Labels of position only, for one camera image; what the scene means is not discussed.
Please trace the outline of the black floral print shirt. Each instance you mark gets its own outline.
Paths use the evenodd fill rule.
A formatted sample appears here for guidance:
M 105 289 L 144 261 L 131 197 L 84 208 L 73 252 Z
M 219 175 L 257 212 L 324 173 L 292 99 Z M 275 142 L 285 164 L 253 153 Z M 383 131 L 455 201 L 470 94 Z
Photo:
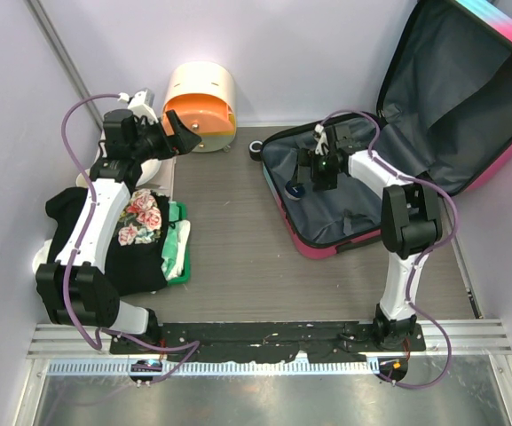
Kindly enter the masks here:
M 86 189 L 71 187 L 46 202 L 45 213 L 57 224 L 47 262 L 53 262 L 67 243 L 86 195 Z M 169 198 L 149 189 L 135 191 L 118 218 L 106 253 L 105 275 L 120 296 L 167 286 L 161 267 L 168 230 Z

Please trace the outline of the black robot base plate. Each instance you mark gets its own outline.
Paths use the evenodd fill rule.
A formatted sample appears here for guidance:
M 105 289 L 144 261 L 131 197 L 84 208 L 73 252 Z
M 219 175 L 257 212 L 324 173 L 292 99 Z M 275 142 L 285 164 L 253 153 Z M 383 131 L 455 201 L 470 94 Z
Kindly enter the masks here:
M 334 363 L 364 360 L 369 352 L 426 350 L 419 324 L 384 343 L 364 321 L 165 323 L 160 331 L 163 347 L 199 342 L 191 361 L 202 363 L 289 363 L 299 352 L 311 363 Z

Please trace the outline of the pink and teal children's suitcase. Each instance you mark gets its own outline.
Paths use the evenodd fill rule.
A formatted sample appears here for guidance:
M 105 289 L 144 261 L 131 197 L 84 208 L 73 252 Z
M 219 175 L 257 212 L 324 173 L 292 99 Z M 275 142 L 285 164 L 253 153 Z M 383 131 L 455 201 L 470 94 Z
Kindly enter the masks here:
M 420 1 L 412 10 L 373 113 L 320 120 L 336 144 L 372 147 L 397 169 L 454 196 L 486 183 L 512 157 L 512 19 L 486 1 Z M 381 200 L 338 176 L 335 190 L 290 200 L 297 151 L 316 146 L 314 123 L 268 137 L 252 156 L 297 250 L 312 259 L 376 241 Z

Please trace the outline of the green tie-dye garment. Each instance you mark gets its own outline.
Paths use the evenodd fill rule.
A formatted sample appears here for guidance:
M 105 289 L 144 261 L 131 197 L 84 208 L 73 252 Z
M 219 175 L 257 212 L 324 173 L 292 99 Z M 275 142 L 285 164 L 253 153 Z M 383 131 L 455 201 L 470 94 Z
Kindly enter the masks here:
M 162 274 L 167 280 L 168 274 L 173 268 L 175 264 L 175 256 L 177 253 L 177 232 L 175 230 L 175 222 L 178 221 L 178 213 L 175 209 L 174 211 L 169 210 L 169 227 L 167 229 L 166 238 L 163 244 L 162 252 L 161 252 L 161 271 Z

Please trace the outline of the pastel three-drawer storage box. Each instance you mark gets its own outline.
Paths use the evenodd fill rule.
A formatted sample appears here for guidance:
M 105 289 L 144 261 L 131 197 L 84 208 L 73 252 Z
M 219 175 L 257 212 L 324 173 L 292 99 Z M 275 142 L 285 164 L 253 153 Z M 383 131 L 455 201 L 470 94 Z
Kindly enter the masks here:
M 169 79 L 163 112 L 173 110 L 188 130 L 201 137 L 199 154 L 228 152 L 235 139 L 236 90 L 232 75 L 210 61 L 178 66 Z

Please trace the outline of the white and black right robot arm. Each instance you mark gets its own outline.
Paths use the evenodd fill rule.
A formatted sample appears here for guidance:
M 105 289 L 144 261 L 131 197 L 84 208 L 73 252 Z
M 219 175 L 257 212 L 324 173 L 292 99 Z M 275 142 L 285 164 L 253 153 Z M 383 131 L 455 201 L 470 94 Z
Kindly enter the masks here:
M 372 340 L 382 350 L 394 350 L 414 334 L 414 303 L 425 264 L 422 254 L 442 236 L 437 191 L 395 169 L 371 149 L 337 147 L 334 129 L 322 123 L 315 126 L 313 137 L 315 147 L 298 151 L 294 176 L 285 192 L 293 200 L 301 199 L 303 172 L 308 170 L 315 191 L 336 188 L 338 175 L 344 173 L 381 200 L 380 231 L 389 252 L 389 267 L 375 309 Z

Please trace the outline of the white towel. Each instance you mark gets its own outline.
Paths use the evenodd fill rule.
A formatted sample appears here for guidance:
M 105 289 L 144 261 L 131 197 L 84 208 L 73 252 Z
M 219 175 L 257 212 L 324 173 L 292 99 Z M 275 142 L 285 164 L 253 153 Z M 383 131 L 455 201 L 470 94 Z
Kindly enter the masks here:
M 42 247 L 36 251 L 31 263 L 31 268 L 34 275 L 36 275 L 40 265 L 47 264 L 49 262 L 52 243 L 52 239 L 46 240 Z

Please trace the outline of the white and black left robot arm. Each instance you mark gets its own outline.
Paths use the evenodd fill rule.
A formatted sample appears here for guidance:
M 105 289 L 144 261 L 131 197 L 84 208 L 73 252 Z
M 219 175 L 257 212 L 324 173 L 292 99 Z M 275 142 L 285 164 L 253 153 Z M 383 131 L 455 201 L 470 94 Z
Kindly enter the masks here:
M 162 119 L 116 109 L 105 114 L 104 155 L 83 170 L 87 196 L 74 229 L 54 261 L 40 264 L 36 290 L 52 323 L 130 334 L 140 353 L 154 352 L 161 333 L 145 308 L 121 300 L 106 276 L 106 255 L 123 208 L 150 160 L 188 154 L 201 137 L 173 109 Z

